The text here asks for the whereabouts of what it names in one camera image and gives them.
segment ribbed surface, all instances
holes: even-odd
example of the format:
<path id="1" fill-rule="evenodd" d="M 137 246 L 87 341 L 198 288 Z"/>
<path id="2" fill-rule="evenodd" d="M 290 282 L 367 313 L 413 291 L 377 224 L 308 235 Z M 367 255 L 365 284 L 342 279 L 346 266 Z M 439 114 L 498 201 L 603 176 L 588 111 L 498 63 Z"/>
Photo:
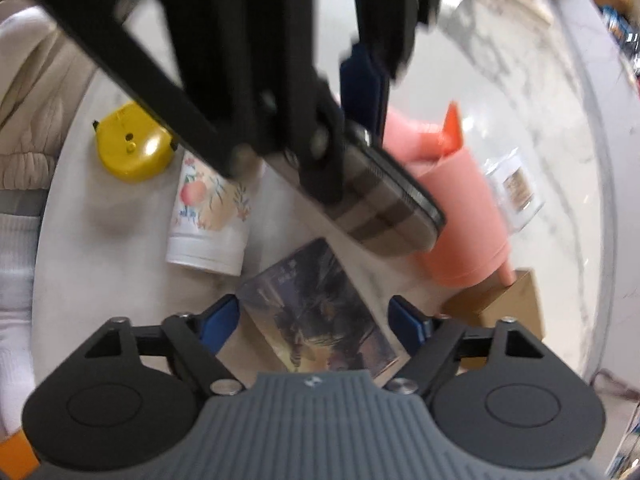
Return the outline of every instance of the ribbed surface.
<path id="1" fill-rule="evenodd" d="M 435 427 L 423 402 L 377 389 L 368 372 L 261 376 L 242 396 L 210 400 L 187 438 L 145 466 L 31 478 L 193 480 L 596 480 L 586 460 L 513 471 L 480 462 Z"/>

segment plaid case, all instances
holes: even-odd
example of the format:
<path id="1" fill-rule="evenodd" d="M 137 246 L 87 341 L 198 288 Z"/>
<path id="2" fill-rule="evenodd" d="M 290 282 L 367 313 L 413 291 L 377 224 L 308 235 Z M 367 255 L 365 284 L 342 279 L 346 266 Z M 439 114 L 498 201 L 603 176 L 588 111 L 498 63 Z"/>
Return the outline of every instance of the plaid case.
<path id="1" fill-rule="evenodd" d="M 267 163 L 292 186 L 300 187 L 298 172 L 285 157 Z M 341 230 L 380 256 L 403 256 L 429 251 L 444 225 L 436 205 L 416 189 L 407 176 L 403 187 L 355 146 L 344 153 L 344 193 L 331 206 L 315 202 Z"/>

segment black hole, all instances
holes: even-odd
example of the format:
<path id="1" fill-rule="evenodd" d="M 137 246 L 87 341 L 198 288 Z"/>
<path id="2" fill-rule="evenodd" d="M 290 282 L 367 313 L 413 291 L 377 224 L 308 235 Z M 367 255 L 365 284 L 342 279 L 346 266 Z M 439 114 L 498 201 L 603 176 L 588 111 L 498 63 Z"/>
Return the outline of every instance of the black hole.
<path id="1" fill-rule="evenodd" d="M 115 357 L 122 354 L 120 333 L 117 330 L 107 332 L 85 355 L 87 359 L 95 357 Z"/>
<path id="2" fill-rule="evenodd" d="M 542 359 L 540 351 L 527 341 L 520 332 L 512 331 L 507 335 L 507 351 L 510 357 L 527 357 L 529 359 Z"/>

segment white tabletop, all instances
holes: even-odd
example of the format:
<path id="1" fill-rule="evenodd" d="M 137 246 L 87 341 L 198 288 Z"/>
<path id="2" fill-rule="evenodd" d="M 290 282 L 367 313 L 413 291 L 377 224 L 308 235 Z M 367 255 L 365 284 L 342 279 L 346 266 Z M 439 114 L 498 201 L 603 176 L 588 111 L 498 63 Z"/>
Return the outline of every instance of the white tabletop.
<path id="1" fill-rule="evenodd" d="M 356 30 L 353 0 L 319 0 L 318 14 L 317 65 L 337 91 L 338 58 Z M 157 8 L 145 2 L 129 25 L 171 70 L 161 21 Z M 459 101 L 471 118 L 466 142 L 480 161 L 519 148 L 546 204 L 512 237 L 512 262 L 535 270 L 545 342 L 580 371 L 598 304 L 600 191 L 573 63 L 558 22 L 549 25 L 508 1 L 462 0 L 453 12 L 443 10 L 437 30 L 418 35 L 408 75 L 391 101 L 431 122 L 442 120 L 450 100 Z M 164 262 L 179 156 L 163 174 L 136 185 L 116 180 L 100 165 L 92 121 L 126 100 L 97 73 L 50 190 L 33 301 L 40 380 L 109 317 L 155 324 L 178 311 L 201 311 L 237 283 Z M 367 253 L 271 171 L 253 218 L 245 275 L 323 235 L 380 322 L 393 294 L 433 312 L 455 292 L 434 285 L 407 261 Z M 250 382 L 257 370 L 281 367 L 265 345 L 243 319 L 221 359 Z"/>

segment yellow round object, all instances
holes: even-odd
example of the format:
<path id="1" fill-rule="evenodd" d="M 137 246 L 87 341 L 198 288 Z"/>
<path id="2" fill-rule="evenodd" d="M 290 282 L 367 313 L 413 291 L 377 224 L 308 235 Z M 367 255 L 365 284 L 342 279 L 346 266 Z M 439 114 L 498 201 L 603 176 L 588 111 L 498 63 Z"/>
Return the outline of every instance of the yellow round object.
<path id="1" fill-rule="evenodd" d="M 174 156 L 171 134 L 134 101 L 94 123 L 94 129 L 104 167 L 126 182 L 162 173 Z"/>

